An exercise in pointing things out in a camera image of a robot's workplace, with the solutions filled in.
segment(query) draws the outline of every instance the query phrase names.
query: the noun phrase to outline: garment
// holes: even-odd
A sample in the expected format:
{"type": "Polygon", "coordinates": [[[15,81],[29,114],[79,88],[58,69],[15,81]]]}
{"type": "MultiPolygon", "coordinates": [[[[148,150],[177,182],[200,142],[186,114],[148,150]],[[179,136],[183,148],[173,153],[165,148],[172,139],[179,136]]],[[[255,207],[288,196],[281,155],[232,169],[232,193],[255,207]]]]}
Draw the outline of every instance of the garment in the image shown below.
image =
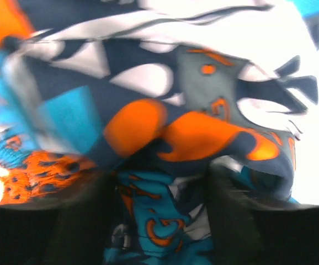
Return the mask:
{"type": "Polygon", "coordinates": [[[0,13],[1,206],[113,172],[106,264],[211,264],[199,183],[212,161],[290,198],[318,101],[292,4],[0,0],[0,13]]]}

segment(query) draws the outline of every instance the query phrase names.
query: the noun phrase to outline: patterned fabric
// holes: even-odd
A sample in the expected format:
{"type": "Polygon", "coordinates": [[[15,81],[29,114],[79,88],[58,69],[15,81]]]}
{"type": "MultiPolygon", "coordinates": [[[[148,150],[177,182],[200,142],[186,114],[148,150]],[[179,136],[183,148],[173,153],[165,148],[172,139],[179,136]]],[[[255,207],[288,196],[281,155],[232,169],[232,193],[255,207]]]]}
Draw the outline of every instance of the patterned fabric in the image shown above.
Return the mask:
{"type": "Polygon", "coordinates": [[[105,264],[211,264],[209,164],[288,199],[318,101],[308,31],[271,2],[0,0],[0,205],[115,172],[105,264]]]}

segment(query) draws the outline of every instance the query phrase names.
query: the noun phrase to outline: fabric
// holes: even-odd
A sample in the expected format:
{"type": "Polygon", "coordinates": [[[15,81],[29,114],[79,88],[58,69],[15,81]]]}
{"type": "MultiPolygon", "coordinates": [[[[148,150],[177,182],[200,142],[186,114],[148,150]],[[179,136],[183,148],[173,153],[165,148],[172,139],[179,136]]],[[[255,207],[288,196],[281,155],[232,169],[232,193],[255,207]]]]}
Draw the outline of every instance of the fabric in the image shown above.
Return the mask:
{"type": "Polygon", "coordinates": [[[0,206],[114,172],[105,264],[211,264],[195,181],[215,160],[289,199],[318,101],[298,11],[256,2],[0,0],[0,206]]]}

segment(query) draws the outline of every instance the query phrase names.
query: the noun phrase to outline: orange dot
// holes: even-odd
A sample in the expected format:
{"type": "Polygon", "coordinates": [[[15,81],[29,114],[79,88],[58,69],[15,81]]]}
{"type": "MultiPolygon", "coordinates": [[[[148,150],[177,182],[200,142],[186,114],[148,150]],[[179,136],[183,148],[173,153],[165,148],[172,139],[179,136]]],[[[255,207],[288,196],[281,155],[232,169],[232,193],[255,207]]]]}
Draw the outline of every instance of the orange dot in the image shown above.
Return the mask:
{"type": "Polygon", "coordinates": [[[211,75],[213,74],[214,72],[216,72],[216,66],[214,65],[203,65],[201,67],[201,72],[204,74],[204,75],[211,75]]]}

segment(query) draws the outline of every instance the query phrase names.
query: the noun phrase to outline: orange circle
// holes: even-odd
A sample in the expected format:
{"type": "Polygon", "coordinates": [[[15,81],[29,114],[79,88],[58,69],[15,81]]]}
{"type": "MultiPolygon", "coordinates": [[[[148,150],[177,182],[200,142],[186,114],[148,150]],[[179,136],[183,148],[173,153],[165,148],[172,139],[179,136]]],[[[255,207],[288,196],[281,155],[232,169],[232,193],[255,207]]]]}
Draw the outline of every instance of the orange circle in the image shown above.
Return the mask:
{"type": "Polygon", "coordinates": [[[213,74],[214,72],[216,72],[216,66],[214,65],[203,65],[201,67],[201,72],[204,74],[204,75],[211,75],[213,74]]]}

